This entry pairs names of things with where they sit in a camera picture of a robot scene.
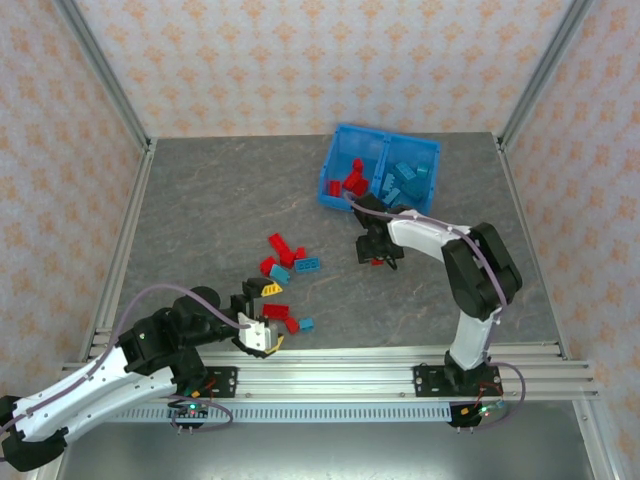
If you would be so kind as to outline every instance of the wall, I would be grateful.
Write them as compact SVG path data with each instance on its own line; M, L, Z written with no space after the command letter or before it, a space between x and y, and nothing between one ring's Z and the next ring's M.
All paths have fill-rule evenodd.
M509 152L571 353L640 478L640 10L596 1Z
M504 127L570 0L81 0L160 137Z
M0 3L0 54L0 395L26 395L78 358L140 153L51 0Z

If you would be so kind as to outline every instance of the lego brick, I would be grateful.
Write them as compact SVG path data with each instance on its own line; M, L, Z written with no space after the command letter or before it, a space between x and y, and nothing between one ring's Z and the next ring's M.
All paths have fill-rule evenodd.
M398 197L398 195L400 195L400 190L397 188L393 188L389 193L387 193L387 195L382 199L382 201L385 204L389 205Z
M339 197L342 193L342 185L338 180L331 180L329 182L329 195L332 197Z
M353 161L353 170L359 173L362 173L364 171L364 162L361 158L356 158Z
M420 201L424 197L423 180L416 178L415 180L400 185L400 190L412 200Z
M396 177L393 173L387 173L387 176L384 177L384 183L382 184L382 192L389 193L393 188L393 182L396 180Z
M289 318L289 305L265 303L262 306L262 316L272 318L274 320L286 320Z
M303 333L312 332L314 327L313 318L311 317L301 318L298 321L298 325L300 326L301 332Z
M289 285L289 279L291 278L289 272L287 272L280 265L274 265L273 267L271 267L269 276L281 285Z
M278 253L278 255L282 255L284 252L290 252L291 249L289 245L282 239L279 233L274 233L269 237L269 243L273 247L273 249Z
M300 331L300 325L298 324L298 321L293 317L287 318L284 321L284 326L287 327L287 330L289 330L289 333L291 335L295 335Z
M416 168L416 174L420 178L427 178L429 176L429 165L426 163L419 164L418 168Z
M360 177L360 179L354 185L352 191L354 194L360 197L366 193L367 188L369 188L369 180L367 180L366 178Z
M295 262L296 256L292 251L282 252L280 254L280 265L284 268L291 270L293 268L293 262Z
M260 264L260 271L262 272L262 274L265 277L269 276L269 273L271 273L271 267L273 267L276 263L276 259L273 257L267 257L266 259L264 259L262 261L262 263Z
M397 163L393 169L403 182L410 182L416 178L416 174L413 169L404 162Z
M345 188L345 190L349 190L351 192L353 191L353 187L356 186L356 183L358 183L358 180L360 180L361 178L362 178L362 174L360 172L355 172L355 171L351 172L349 176L345 179L342 186Z
M262 289L262 296L269 297L271 295L276 295L282 292L282 287L278 285L276 282L273 282L271 285L267 285Z
M311 273L320 270L320 259L318 257L304 258L295 261L296 272Z

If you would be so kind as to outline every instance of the blue plastic container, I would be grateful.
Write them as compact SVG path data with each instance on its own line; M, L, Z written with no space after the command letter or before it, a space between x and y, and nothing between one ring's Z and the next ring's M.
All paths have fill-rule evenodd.
M440 162L438 142L352 125L338 125L320 173L318 202L340 210L351 209L344 198L329 195L329 181L338 180L342 183L352 171L353 160L358 157L364 162L364 176L369 180L368 191L378 198L385 196L386 192L380 193L383 180L387 174L393 173L395 165L406 163L416 173L418 167L422 167L418 179L413 181L419 180L424 196L415 201L400 193L393 203L408 205L425 215L429 213ZM425 166L428 168L426 176L423 175ZM393 188L400 188L400 184L401 179L396 177Z
M375 177L376 171L382 161L385 151L386 134L369 128L354 127L352 125L338 125L333 136L327 159L320 173L318 185L318 202L328 207L340 210L351 210L347 201L342 197L329 195L329 181L338 180L344 182L353 169L353 161L361 158L364 163L363 176L369 180L368 191L376 195L380 190L379 179Z

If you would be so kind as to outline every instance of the red lego brick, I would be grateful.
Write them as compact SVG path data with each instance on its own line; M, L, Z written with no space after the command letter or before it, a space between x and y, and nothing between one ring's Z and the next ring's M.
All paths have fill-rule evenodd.
M287 320L289 318L289 305L276 305L265 303L262 306L262 316L272 320Z
M269 243L280 256L282 256L284 252L291 252L289 245L286 244L279 233L274 233L273 235L271 235L269 237Z
M331 180L329 182L329 195L332 197L339 197L342 193L342 185L338 180Z
M353 170L355 172L360 172L362 173L362 171L364 170L364 162L362 161L361 158L356 158L353 161Z
M280 254L280 265L284 268L288 268L291 270L293 268L293 263L296 261L296 256L292 251L282 252Z
M367 188L369 188L369 180L360 177L351 191L360 197L367 192Z
M349 190L350 192L353 191L353 188L356 186L356 184L358 183L358 180L360 180L362 178L362 174L360 172L356 172L353 171L349 174L349 176L345 179L344 183L342 184L342 186L346 189Z
M284 326L287 327L287 330L289 330L289 333L291 335L295 335L296 333L298 333L300 331L300 324L293 317L288 317L284 321Z
M262 272L262 274L265 277L268 277L269 274L271 273L271 267L273 267L276 263L276 259L273 257L267 257L265 260L262 261L262 263L260 264L260 271Z

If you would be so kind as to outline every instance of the purple cable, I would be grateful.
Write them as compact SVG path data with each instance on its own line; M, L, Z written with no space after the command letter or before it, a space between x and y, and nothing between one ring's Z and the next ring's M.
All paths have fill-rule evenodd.
M229 326L231 326L233 328L237 328L237 329L249 328L249 325L240 325L239 323L234 322L229 317L224 315L216 307L214 307L209 302L207 302L200 295L198 295L197 293L193 293L191 290L188 290L188 289L186 289L184 287L180 287L179 285L172 285L172 284L169 284L169 283L158 283L156 285L151 285L151 286L145 288L144 290L142 290L140 293L138 293L133 298L133 300L131 300L131 302L129 302L129 305L127 305L127 308L125 309L125 311L120 316L120 320L118 321L118 323L116 325L116 329L112 333L111 338L109 339L109 343L107 343L107 347L105 348L104 353L100 357L98 357L98 359L96 360L95 365L91 369L89 369L89 371L86 374L83 377L81 377L78 380L76 380L75 382L73 382L67 388L65 388L65 389L61 390L60 392L56 393L55 395L43 400L42 402L34 405L33 407L27 408L25 410L25 413L21 413L17 417L14 417L13 419L9 420L4 425L0 426L0 436L2 436L9 428L11 428L13 425L15 425L17 422L19 422L23 418L26 418L28 415L31 415L32 413L37 412L41 408L46 407L47 405L55 402L56 400L61 399L65 395L68 395L69 393L73 392L76 388L78 388L80 385L82 385L89 377L91 377L95 372L97 372L98 369L102 366L102 364L106 361L107 356L109 355L109 353L111 353L111 350L113 350L113 347L115 346L116 342L118 341L118 337L122 333L122 330L124 329L124 326L126 325L127 320L129 318L129 315L131 314L131 311L133 310L133 308L138 304L138 302L140 300L142 300L144 297L146 297L151 292L154 292L156 290L173 290L173 291L182 293L183 295L186 295L188 297L193 298L196 302L200 303L203 307L205 307L207 310L209 310L211 313L213 313L216 317L218 317L220 320L222 320L227 325L229 325ZM0 457L0 462L6 462L6 459L4 457Z
M402 215L402 214L396 214L396 213L386 213L386 212L378 212L376 210L370 210L368 208L362 207L357 203L355 203L353 201L353 197L349 192L344 193L344 198L349 203L349 205L351 205L352 208L355 208L356 210L360 210L361 212L367 213L369 215L374 215L376 217L381 217L381 218L391 218L396 220L412 220L416 222L426 223L441 229L443 232L453 232L456 235L458 235L469 245L469 247L471 247L471 250L473 250L473 253L476 255L476 257L478 257L478 260L480 260L480 263L482 264L485 271L487 272L487 276L489 277L489 280L491 280L491 284L493 285L493 288L495 288L496 292L498 293L498 298L500 299L500 304L502 306L502 309L507 307L507 297L505 296L504 291L502 290L502 287L498 282L498 278L496 277L495 272L489 265L489 262L487 261L482 251L480 251L480 248L478 248L476 243L464 232L462 232L461 230L458 230L452 225L449 225L448 223L442 222L440 220L436 220L435 218L427 217L426 215L422 215L422 214ZM494 322L495 320L498 320L498 318L499 318L499 314L496 314L496 316L494 317ZM482 352L484 357L484 362L490 367L507 367L513 370L514 372L516 372L516 375L518 375L518 378L520 379L520 383L522 384L522 393L520 395L520 400L508 415L488 425L475 427L475 430L486 430L488 428L493 428L495 425L504 423L505 420L513 417L513 414L516 413L518 410L520 410L520 408L522 407L522 403L524 402L525 396L527 394L527 387L524 380L524 376L516 366L511 365L510 363L505 363L505 362L492 362L492 363L489 362L488 353L489 353L489 344L491 342L493 323L491 327L492 329L491 331L489 331L489 335L487 336L487 342L485 343L485 346Z
M214 430L220 430L222 428L228 427L229 425L231 425L231 422L233 422L233 413L231 413L231 410L229 410L227 407L220 405L219 403L210 402L208 400L204 400L200 398L184 397L182 395L170 395L167 398L171 400L184 400L185 402L197 403L198 405L206 405L207 407L217 408L218 410L226 413L227 417L229 417L228 420L224 423L212 425L211 427L194 428L191 430L192 433L213 432ZM171 426L176 430L180 428L180 426L176 423L176 415L178 413L179 411L176 410L171 416Z

